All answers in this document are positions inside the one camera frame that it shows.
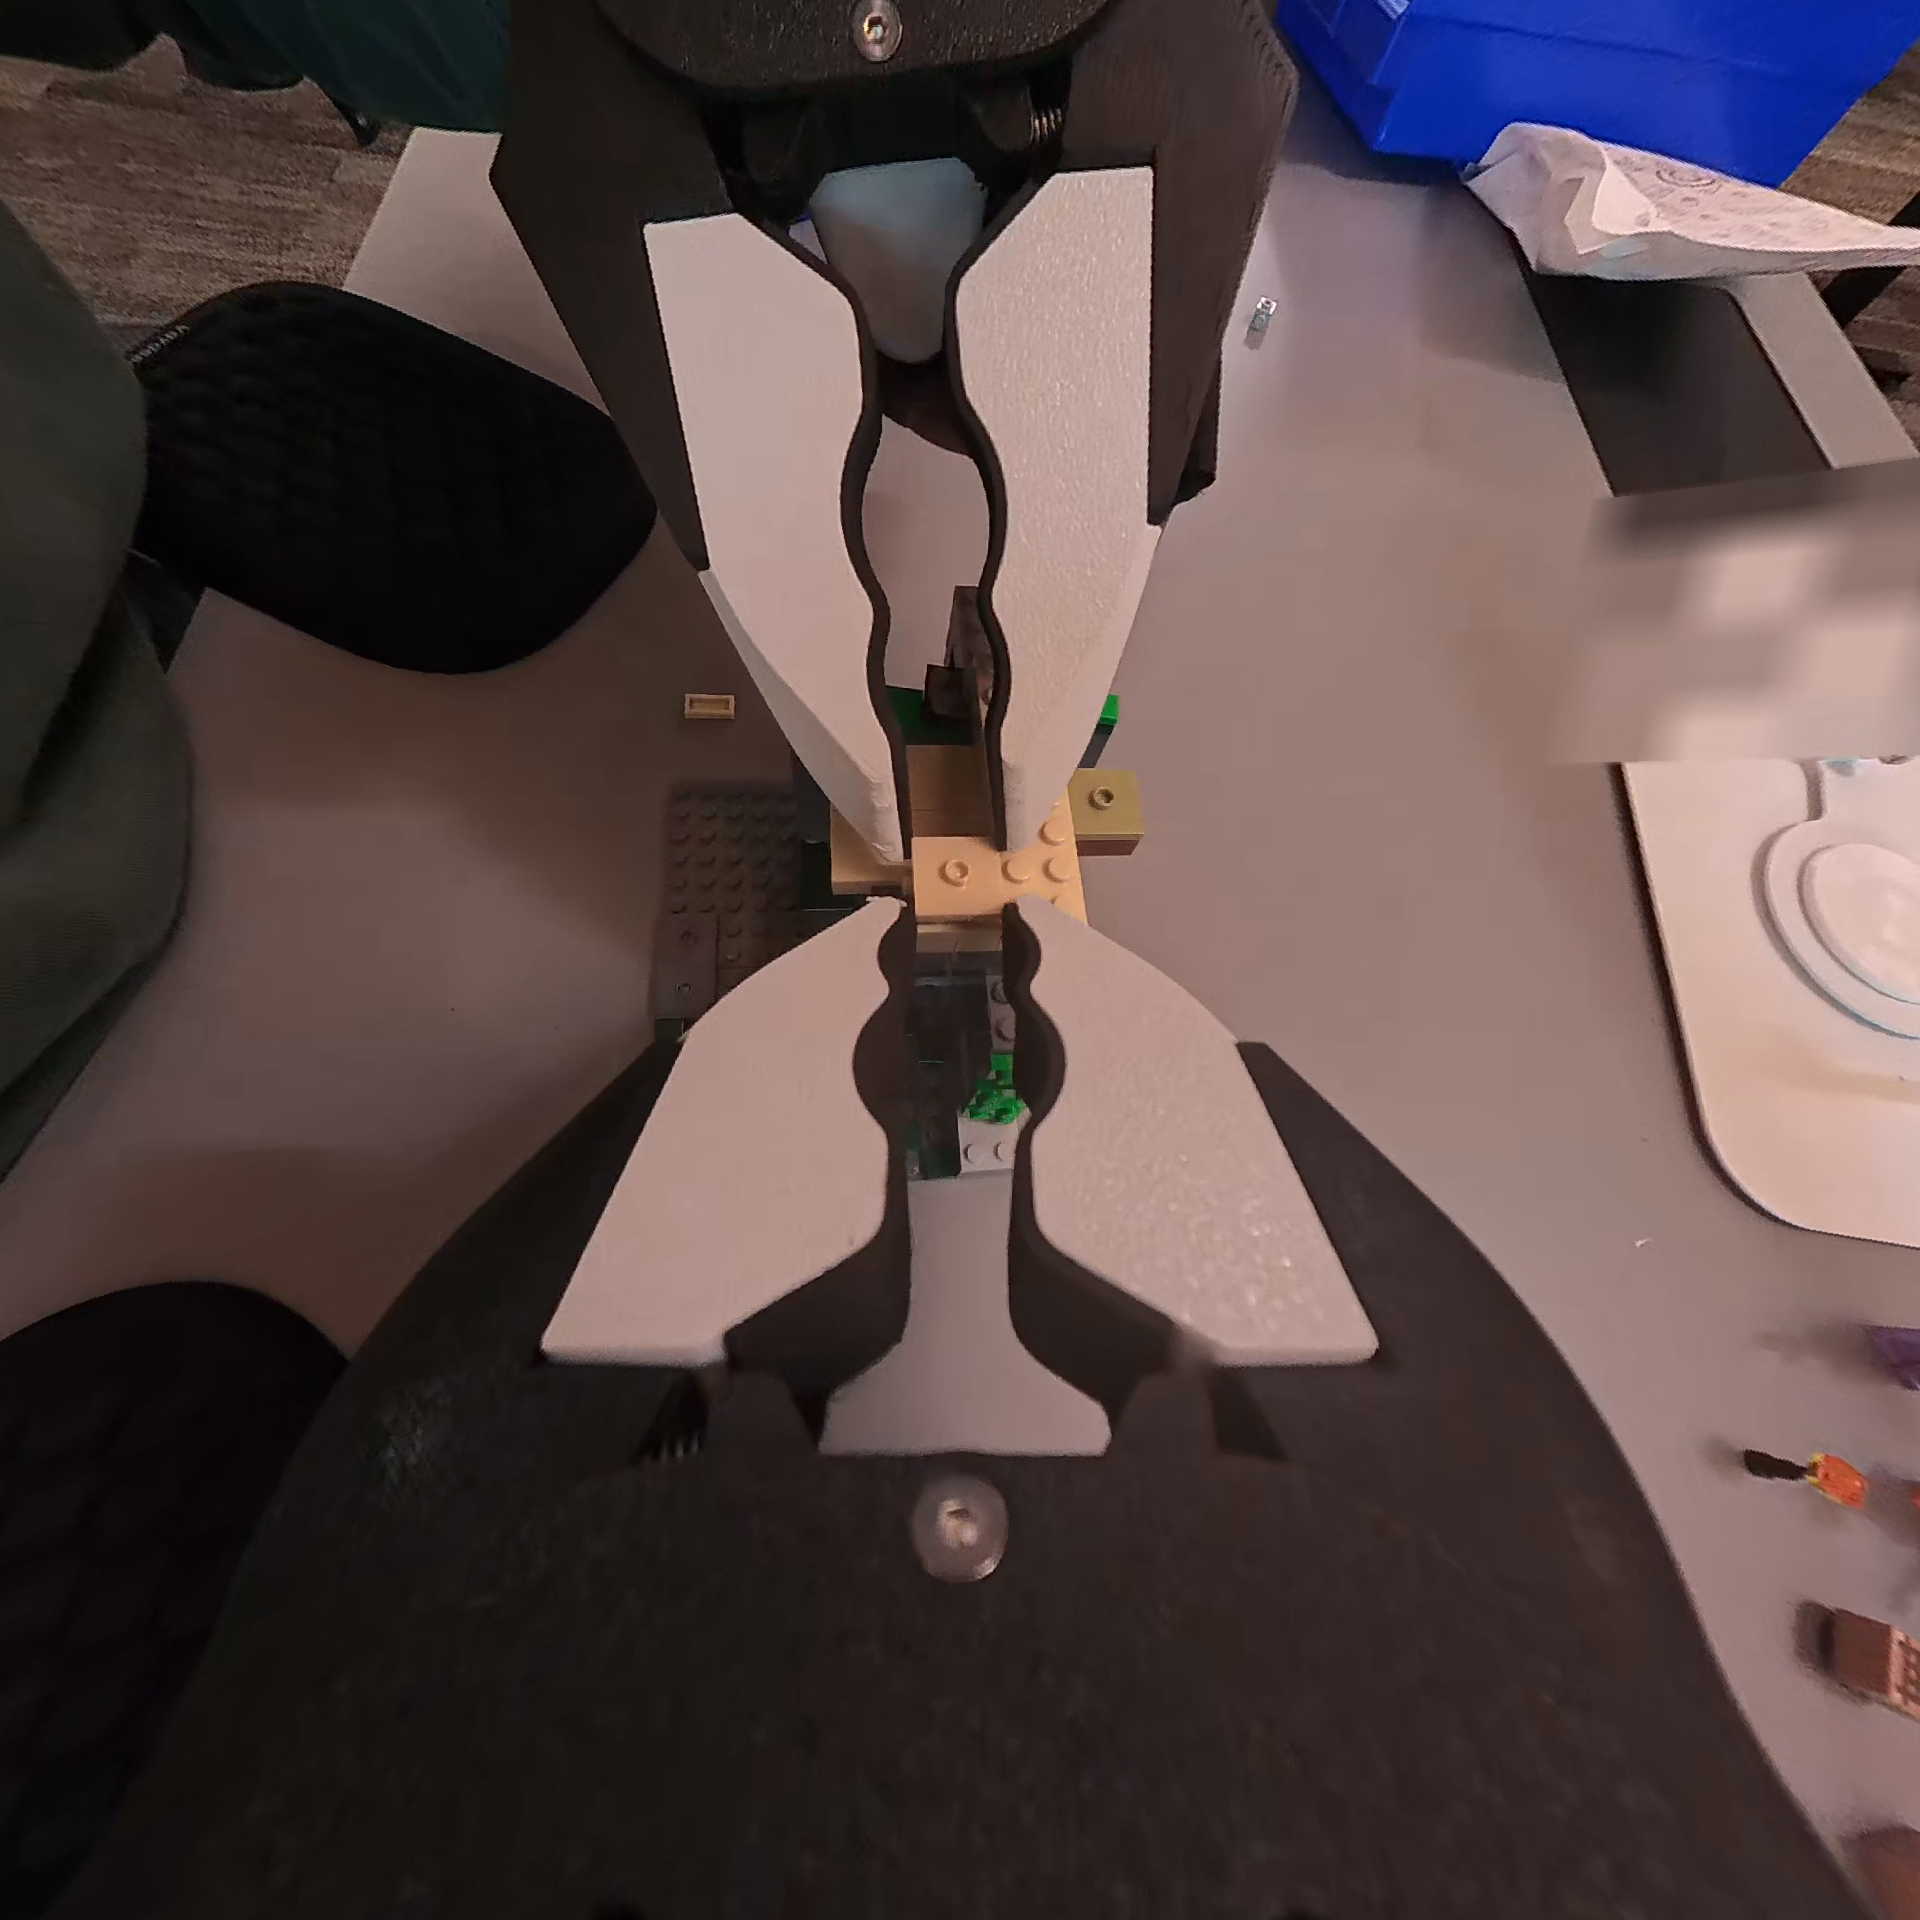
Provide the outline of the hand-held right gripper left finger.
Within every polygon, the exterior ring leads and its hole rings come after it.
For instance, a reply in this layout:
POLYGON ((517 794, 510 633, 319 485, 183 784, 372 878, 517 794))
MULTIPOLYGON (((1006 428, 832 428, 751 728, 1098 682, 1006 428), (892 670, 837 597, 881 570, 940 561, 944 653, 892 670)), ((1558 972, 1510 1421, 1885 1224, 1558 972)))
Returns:
POLYGON ((552 1362, 775 1376, 820 1436, 904 1331, 910 910, 864 902, 722 996, 541 1336, 552 1362))

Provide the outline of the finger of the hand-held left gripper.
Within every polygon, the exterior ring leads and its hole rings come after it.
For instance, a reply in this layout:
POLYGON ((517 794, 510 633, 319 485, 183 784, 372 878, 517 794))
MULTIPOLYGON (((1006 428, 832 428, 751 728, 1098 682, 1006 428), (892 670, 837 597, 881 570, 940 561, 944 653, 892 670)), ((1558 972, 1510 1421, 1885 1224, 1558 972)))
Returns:
POLYGON ((904 857, 876 660, 888 619, 858 507, 878 446, 873 353, 847 289, 738 212, 646 225, 704 590, 829 804, 904 857))
POLYGON ((1062 171, 951 289, 958 389, 991 456, 983 578, 1004 837, 1039 835, 1089 740, 1160 540, 1148 516, 1153 174, 1062 171))

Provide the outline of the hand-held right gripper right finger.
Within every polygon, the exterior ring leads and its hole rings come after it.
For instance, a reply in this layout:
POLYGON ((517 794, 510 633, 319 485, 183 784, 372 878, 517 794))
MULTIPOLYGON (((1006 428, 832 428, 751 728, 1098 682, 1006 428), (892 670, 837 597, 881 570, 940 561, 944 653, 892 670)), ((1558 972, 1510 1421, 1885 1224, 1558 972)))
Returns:
POLYGON ((1276 1457, 1245 1384, 1366 1362, 1378 1333, 1230 1029, 1062 908, 1001 917, 1014 1008, 1008 1306, 1023 1348, 1101 1405, 1153 1376, 1206 1396, 1215 1445, 1276 1457))

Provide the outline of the grey tan toy brick build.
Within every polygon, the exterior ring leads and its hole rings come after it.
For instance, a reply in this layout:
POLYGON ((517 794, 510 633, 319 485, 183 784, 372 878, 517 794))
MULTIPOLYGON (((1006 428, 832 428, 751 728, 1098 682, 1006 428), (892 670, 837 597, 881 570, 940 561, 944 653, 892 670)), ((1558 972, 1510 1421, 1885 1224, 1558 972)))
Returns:
POLYGON ((958 587, 944 660, 921 688, 887 688, 904 746, 910 857, 881 859, 794 766, 784 781, 686 780, 663 811, 663 912, 650 1005, 678 1043, 751 974, 878 896, 918 929, 902 1158, 910 1179, 1012 1168, 1025 1106, 1016 1017, 1001 976, 1001 912, 1022 896, 1082 920, 1082 857, 1142 837, 1138 780, 1101 772, 1119 717, 1111 696, 1065 796, 1014 850, 991 838, 985 721, 991 649, 976 590, 958 587))

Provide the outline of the grey desk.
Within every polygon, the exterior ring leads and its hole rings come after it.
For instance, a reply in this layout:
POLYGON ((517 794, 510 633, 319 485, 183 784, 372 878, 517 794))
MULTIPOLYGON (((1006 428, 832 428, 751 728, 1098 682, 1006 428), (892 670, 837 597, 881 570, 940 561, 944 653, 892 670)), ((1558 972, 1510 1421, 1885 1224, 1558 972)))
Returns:
POLYGON ((1872 1526, 1720 1442, 1870 1438, 1783 1373, 1895 1254, 1696 1157, 1613 780, 1502 740, 1602 489, 1519 268, 1310 99, 1218 489, 1118 672, 1156 789, 1092 930, 1245 1051, 1375 1333, 1153 1376, 1119 1445, 1008 1306, 1014 1176, 913 1202, 902 1337, 820 1436, 762 1373, 541 1329, 677 1046, 645 938, 678 758, 786 780, 664 525, 466 678, 210 593, 169 956, 16 1176, 6 1314, 222 1283, 343 1372, 62 1915, 1862 1915, 1808 1822, 1913 1770, 1797 1722, 1800 1584, 1872 1526))

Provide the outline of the white desk lamp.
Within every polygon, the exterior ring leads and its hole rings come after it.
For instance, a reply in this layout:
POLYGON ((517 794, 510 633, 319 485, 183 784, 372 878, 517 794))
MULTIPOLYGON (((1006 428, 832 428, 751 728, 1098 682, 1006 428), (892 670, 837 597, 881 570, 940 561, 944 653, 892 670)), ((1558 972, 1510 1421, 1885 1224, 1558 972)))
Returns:
POLYGON ((1786 1226, 1917 1244, 1916 758, 1637 762, 1698 1129, 1786 1226))

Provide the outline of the long blue plastic bin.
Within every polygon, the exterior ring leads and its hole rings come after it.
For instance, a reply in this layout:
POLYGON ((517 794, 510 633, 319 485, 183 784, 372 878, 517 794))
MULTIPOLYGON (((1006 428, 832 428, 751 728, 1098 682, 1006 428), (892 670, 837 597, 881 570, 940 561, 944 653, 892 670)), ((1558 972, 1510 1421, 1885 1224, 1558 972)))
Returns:
POLYGON ((1510 124, 1783 185, 1916 45, 1916 2, 1278 2, 1375 153, 1476 162, 1510 124))

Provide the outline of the toy torch piece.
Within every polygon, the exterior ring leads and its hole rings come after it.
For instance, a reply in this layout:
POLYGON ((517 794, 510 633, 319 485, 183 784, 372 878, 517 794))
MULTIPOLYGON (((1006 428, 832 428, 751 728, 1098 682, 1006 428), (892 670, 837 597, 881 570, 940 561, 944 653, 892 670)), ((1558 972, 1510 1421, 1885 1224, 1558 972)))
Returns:
POLYGON ((1754 1448, 1742 1448, 1736 1460, 1748 1480, 1808 1486, 1840 1508, 1865 1512, 1870 1480, 1857 1466, 1833 1451, 1778 1457, 1754 1448))

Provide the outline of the teal purple toy figure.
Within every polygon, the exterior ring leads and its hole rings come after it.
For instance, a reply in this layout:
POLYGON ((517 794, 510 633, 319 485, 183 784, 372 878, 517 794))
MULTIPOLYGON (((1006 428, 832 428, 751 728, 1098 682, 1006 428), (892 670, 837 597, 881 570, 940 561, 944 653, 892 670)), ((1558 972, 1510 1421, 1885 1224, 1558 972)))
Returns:
POLYGON ((1845 1386, 1896 1386, 1906 1394, 1917 1394, 1917 1329, 1821 1318, 1766 1333, 1759 1345, 1786 1362, 1802 1362, 1845 1386))

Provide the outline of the person's green sweater torso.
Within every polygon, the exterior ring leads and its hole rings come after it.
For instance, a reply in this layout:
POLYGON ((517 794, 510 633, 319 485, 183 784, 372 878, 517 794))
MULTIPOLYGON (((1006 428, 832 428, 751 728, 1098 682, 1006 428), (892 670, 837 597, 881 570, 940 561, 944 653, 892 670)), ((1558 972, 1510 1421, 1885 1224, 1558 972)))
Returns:
POLYGON ((184 725, 125 573, 145 418, 1 214, 1 1170, 145 984, 184 899, 184 725))

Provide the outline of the brown toy brick piece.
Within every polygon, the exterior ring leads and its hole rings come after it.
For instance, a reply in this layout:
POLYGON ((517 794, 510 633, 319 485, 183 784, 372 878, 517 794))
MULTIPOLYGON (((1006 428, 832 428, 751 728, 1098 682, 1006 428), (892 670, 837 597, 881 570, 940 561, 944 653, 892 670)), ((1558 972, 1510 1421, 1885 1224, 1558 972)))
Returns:
POLYGON ((1815 1753, 1848 1770, 1917 1762, 1916 1634, 1877 1616, 1800 1598, 1786 1649, 1792 1700, 1815 1753))

